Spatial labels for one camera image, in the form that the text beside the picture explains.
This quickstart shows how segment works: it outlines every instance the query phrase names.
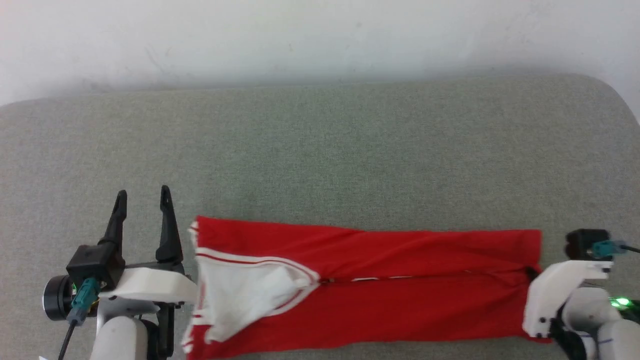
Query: teal connector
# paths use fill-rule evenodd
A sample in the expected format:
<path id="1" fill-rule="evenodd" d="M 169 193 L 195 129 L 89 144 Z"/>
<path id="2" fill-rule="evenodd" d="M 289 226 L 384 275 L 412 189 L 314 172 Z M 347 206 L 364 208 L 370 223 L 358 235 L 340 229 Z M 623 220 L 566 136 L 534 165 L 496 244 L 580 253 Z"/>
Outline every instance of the teal connector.
<path id="1" fill-rule="evenodd" d="M 593 257 L 596 259 L 606 258 L 607 256 L 624 254 L 627 252 L 622 246 L 626 243 L 622 240 L 606 240 L 594 243 L 591 247 Z"/>
<path id="2" fill-rule="evenodd" d="M 82 325 L 91 306 L 98 300 L 99 293 L 100 282 L 93 277 L 85 279 L 71 302 L 71 312 L 67 315 L 67 322 L 69 324 L 76 322 L 78 326 Z"/>

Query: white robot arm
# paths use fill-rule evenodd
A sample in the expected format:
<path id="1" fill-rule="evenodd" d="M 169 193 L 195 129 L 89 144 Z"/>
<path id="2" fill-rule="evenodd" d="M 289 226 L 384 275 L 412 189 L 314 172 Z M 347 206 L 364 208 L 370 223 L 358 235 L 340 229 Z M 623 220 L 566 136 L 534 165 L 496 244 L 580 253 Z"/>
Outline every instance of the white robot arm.
<path id="1" fill-rule="evenodd" d="M 147 360 L 148 325 L 133 316 L 158 314 L 161 307 L 157 303 L 194 303 L 197 291 L 196 284 L 178 272 L 126 269 L 113 291 L 99 295 L 90 360 Z"/>
<path id="2" fill-rule="evenodd" d="M 567 254 L 590 260 L 556 263 L 539 274 L 529 287 L 522 327 L 529 336 L 554 339 L 570 360 L 640 359 L 640 319 L 634 314 L 640 304 L 612 299 L 604 289 L 585 285 L 608 278 L 615 251 L 594 254 L 593 246 L 602 250 L 598 246 L 608 240 L 585 240 L 590 230 L 580 231 L 580 250 L 568 249 Z"/>

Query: green led light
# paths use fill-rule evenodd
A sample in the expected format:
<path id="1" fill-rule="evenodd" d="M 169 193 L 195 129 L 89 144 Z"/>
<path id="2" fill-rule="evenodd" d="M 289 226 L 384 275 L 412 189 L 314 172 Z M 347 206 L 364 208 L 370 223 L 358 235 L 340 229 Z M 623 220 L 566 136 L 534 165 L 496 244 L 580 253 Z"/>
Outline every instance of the green led light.
<path id="1" fill-rule="evenodd" d="M 631 303 L 631 301 L 629 301 L 629 299 L 625 299 L 623 297 L 617 298 L 616 301 L 622 306 L 627 306 L 627 305 L 629 305 Z"/>

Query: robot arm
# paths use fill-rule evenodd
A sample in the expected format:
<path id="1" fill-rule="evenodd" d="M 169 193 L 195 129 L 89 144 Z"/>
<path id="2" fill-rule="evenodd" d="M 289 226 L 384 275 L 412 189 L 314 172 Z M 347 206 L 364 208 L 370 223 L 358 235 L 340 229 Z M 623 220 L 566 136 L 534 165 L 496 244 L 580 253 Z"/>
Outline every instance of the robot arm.
<path id="1" fill-rule="evenodd" d="M 640 359 L 640 304 L 612 301 L 604 289 L 584 285 L 609 276 L 611 255 L 619 253 L 609 234 L 581 229 L 567 242 L 572 260 L 551 265 L 529 287 L 524 331 L 554 339 L 570 360 Z"/>
<path id="2" fill-rule="evenodd" d="M 127 217 L 127 193 L 122 190 L 104 237 L 97 245 L 78 247 L 67 265 L 68 275 L 47 283 L 42 297 L 47 316 L 70 324 L 60 359 L 73 328 L 81 326 L 86 317 L 97 317 L 91 360 L 165 360 L 173 355 L 175 309 L 194 302 L 197 286 L 184 274 L 182 246 L 166 185 L 161 189 L 160 210 L 163 222 L 156 261 L 125 264 L 122 225 Z M 156 315 L 157 323 L 134 318 L 144 314 Z"/>

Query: white stripe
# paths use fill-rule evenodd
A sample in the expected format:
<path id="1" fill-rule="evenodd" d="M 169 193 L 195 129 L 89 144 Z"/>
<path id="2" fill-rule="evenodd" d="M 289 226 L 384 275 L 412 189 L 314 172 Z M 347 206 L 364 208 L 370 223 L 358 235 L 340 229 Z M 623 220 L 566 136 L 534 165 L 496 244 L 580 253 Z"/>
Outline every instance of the white stripe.
<path id="1" fill-rule="evenodd" d="M 285 265 L 293 268 L 294 270 L 302 272 L 303 274 L 305 274 L 305 276 L 310 278 L 309 279 L 310 286 L 303 288 L 285 306 L 279 307 L 278 309 L 274 309 L 272 312 L 268 313 L 266 316 L 274 316 L 274 315 L 286 313 L 287 311 L 297 306 L 300 302 L 302 302 L 302 300 L 304 300 L 307 296 L 309 296 L 309 294 L 311 294 L 315 289 L 317 289 L 318 286 L 320 286 L 320 284 L 318 283 L 318 281 L 320 280 L 320 275 L 317 272 L 311 270 L 305 265 L 302 265 L 290 259 L 279 258 L 277 256 L 263 256 L 263 257 L 242 256 L 242 255 L 228 254 L 226 252 L 213 250 L 208 247 L 199 247 L 198 246 L 199 245 L 198 244 L 198 228 L 199 228 L 198 222 L 197 221 L 192 222 L 191 228 L 189 229 L 189 233 L 191 235 L 191 241 L 193 242 L 193 246 L 196 247 L 196 257 L 199 260 L 204 259 L 205 261 L 210 261 L 213 263 L 217 263 L 219 265 L 238 266 L 238 267 L 253 267 L 253 266 L 266 265 L 266 264 Z M 199 254 L 213 256 L 216 259 L 208 258 L 206 256 L 198 256 Z M 228 261 L 242 261 L 248 264 L 231 263 Z M 200 324 L 207 325 L 210 322 L 208 322 L 208 319 L 203 317 L 203 318 L 192 318 L 191 323 L 193 325 L 200 325 Z"/>
<path id="2" fill-rule="evenodd" d="M 351 282 L 366 281 L 366 280 L 379 280 L 379 278 L 377 278 L 377 277 L 357 277 L 357 278 L 351 280 Z"/>
<path id="3" fill-rule="evenodd" d="M 252 264 L 227 263 L 224 260 L 242 261 L 244 263 L 260 263 L 260 262 L 285 263 L 286 265 L 292 266 L 292 267 L 297 268 L 299 270 L 303 270 L 304 272 L 306 272 L 309 275 L 311 275 L 311 277 L 316 281 L 320 280 L 320 275 L 317 272 L 315 272 L 315 271 L 311 270 L 310 268 L 306 267 L 305 265 L 302 265 L 302 264 L 297 263 L 297 262 L 295 262 L 293 260 L 290 260 L 290 259 L 279 258 L 277 256 L 262 256 L 262 257 L 258 257 L 258 256 L 235 255 L 235 254 L 229 254 L 229 253 L 222 252 L 222 251 L 213 250 L 213 249 L 210 249 L 208 247 L 199 247 L 199 248 L 197 248 L 196 249 L 196 255 L 197 254 L 204 254 L 204 255 L 213 256 L 214 258 L 221 259 L 223 262 L 225 262 L 226 264 L 230 264 L 230 265 L 252 265 Z"/>

